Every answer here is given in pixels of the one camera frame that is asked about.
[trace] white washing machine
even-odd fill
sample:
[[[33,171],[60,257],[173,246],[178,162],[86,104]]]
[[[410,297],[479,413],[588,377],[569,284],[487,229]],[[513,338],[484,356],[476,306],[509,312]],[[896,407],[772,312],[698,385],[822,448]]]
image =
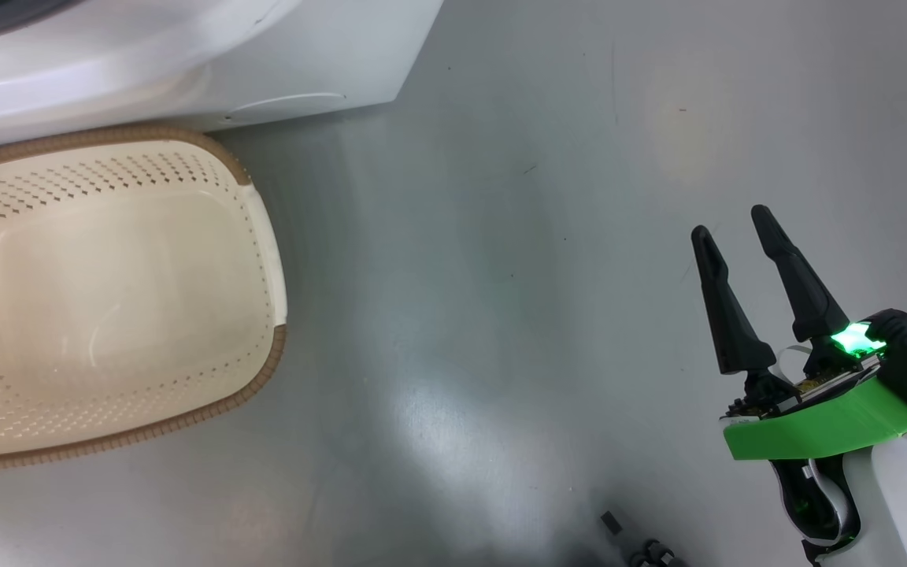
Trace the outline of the white washing machine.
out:
[[[393,100],[442,0],[0,0],[0,144]]]

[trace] laundry basket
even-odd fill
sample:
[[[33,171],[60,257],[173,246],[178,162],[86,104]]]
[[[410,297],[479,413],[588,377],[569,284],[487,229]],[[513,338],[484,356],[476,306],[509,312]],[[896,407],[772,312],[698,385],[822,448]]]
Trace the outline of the laundry basket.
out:
[[[268,214],[215,141],[130,126],[0,147],[0,468],[240,406],[286,315]]]

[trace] green led light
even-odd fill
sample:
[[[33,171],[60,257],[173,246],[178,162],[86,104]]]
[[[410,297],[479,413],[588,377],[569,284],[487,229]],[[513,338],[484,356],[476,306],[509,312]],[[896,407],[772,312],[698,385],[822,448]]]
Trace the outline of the green led light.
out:
[[[839,345],[839,348],[852,354],[855,358],[863,358],[887,345],[881,341],[868,339],[867,327],[870,327],[869,323],[852,323],[852,325],[846,327],[845,331],[837,335],[831,335],[831,340],[834,340]]]

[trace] gray floor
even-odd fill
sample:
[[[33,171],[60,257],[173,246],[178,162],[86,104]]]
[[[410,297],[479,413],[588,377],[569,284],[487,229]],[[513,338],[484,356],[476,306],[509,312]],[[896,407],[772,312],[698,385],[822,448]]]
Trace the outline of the gray floor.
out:
[[[0,472],[0,566],[582,567],[608,502],[696,567],[805,564],[734,463],[688,232],[792,341],[749,208],[907,309],[907,3],[447,0],[393,104],[220,136],[291,315],[245,408]]]

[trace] green plastic bracket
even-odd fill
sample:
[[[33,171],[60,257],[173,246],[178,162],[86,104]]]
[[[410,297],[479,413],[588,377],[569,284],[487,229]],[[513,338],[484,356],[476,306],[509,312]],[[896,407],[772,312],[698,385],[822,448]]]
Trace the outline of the green plastic bracket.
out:
[[[739,461],[820,459],[906,433],[907,405],[875,377],[811,408],[723,430],[727,447]]]

